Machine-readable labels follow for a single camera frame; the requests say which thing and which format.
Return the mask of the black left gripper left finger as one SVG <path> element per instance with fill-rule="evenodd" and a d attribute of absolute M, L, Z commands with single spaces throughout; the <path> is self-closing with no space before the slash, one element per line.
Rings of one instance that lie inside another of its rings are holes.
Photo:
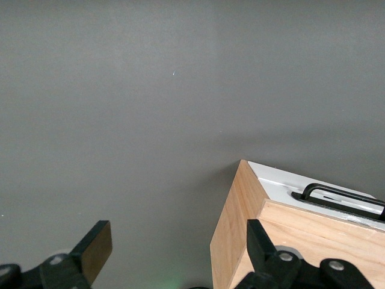
<path fill-rule="evenodd" d="M 29 271 L 0 264 L 0 289 L 92 289 L 111 252 L 111 223 L 100 220 L 69 253 L 54 254 Z"/>

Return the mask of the light wooden drawer cabinet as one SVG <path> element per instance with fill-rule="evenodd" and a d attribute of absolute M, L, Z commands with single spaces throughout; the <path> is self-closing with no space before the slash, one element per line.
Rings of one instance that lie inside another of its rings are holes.
<path fill-rule="evenodd" d="M 252 271 L 250 219 L 261 222 L 273 244 L 296 249 L 311 265 L 344 259 L 375 289 L 385 289 L 385 231 L 269 199 L 248 162 L 238 166 L 210 244 L 214 289 L 234 289 Z"/>

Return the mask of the black metal drawer handle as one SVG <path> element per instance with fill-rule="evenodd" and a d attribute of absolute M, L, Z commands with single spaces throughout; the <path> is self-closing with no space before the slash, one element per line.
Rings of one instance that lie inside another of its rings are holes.
<path fill-rule="evenodd" d="M 357 200 L 361 201 L 364 204 L 376 205 L 382 208 L 380 213 L 371 213 L 369 211 L 365 211 L 361 208 L 349 207 L 342 203 L 342 201 L 338 201 L 333 199 L 330 196 L 323 196 L 322 198 L 316 198 L 312 196 L 312 192 L 318 190 L 326 193 L 330 193 L 332 195 L 336 195 L 339 197 L 346 197 L 348 200 Z M 297 193 L 292 191 L 291 196 L 300 202 L 309 205 L 316 205 L 318 207 L 335 210 L 338 212 L 348 213 L 355 216 L 363 217 L 369 220 L 377 221 L 385 223 L 385 201 L 374 199 L 373 197 L 366 197 L 359 194 L 351 193 L 345 190 L 341 190 L 338 188 L 334 188 L 331 186 L 327 186 L 319 183 L 310 183 L 305 187 L 302 193 Z"/>

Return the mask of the wooden drawer with white front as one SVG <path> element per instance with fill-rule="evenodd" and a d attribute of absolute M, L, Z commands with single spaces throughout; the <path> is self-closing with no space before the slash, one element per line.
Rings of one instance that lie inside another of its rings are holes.
<path fill-rule="evenodd" d="M 370 194 L 362 193 L 317 179 L 308 178 L 306 176 L 297 175 L 291 172 L 286 172 L 284 170 L 279 170 L 273 167 L 264 166 L 262 164 L 253 163 L 251 161 L 249 161 L 248 164 L 253 170 L 254 174 L 257 176 L 259 182 L 262 184 L 262 187 L 268 195 L 268 198 L 273 201 L 280 202 L 285 205 L 291 205 L 296 208 L 308 210 L 313 213 L 321 213 L 330 217 L 335 217 L 341 220 L 346 220 L 385 231 L 385 222 L 370 220 L 366 217 L 337 211 L 334 208 L 324 208 L 319 205 L 307 204 L 300 200 L 296 200 L 291 195 L 291 193 L 293 192 L 301 194 L 307 185 L 313 183 L 326 185 L 329 187 L 347 191 L 349 193 L 354 193 L 371 198 L 372 196 Z M 338 205 L 345 205 L 350 208 L 361 209 L 363 211 L 366 211 L 368 213 L 374 213 L 376 215 L 381 214 L 383 210 L 383 207 L 380 205 L 366 205 L 363 201 L 352 200 L 348 197 L 338 196 L 336 194 L 325 192 L 322 190 L 312 191 L 311 197 L 322 199 L 327 202 L 332 202 Z"/>

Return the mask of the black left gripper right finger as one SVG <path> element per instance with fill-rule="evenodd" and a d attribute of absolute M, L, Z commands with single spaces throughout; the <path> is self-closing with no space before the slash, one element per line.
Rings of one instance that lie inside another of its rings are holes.
<path fill-rule="evenodd" d="M 259 220 L 247 221 L 247 253 L 253 271 L 234 289 L 373 289 L 353 264 L 326 258 L 319 267 L 277 250 Z"/>

